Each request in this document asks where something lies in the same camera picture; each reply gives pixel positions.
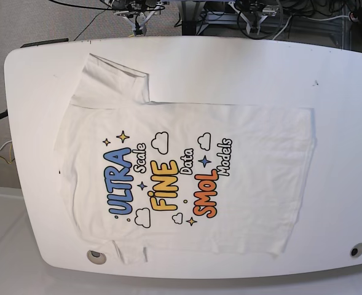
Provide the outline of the white printed T-shirt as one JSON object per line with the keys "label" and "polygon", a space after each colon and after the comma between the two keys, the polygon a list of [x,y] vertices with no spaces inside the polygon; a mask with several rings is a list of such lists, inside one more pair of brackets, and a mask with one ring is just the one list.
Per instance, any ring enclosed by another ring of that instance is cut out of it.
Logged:
{"label": "white printed T-shirt", "polygon": [[133,264],[151,249],[281,255],[315,142],[311,109],[156,101],[146,73],[89,55],[54,152],[77,234]]}

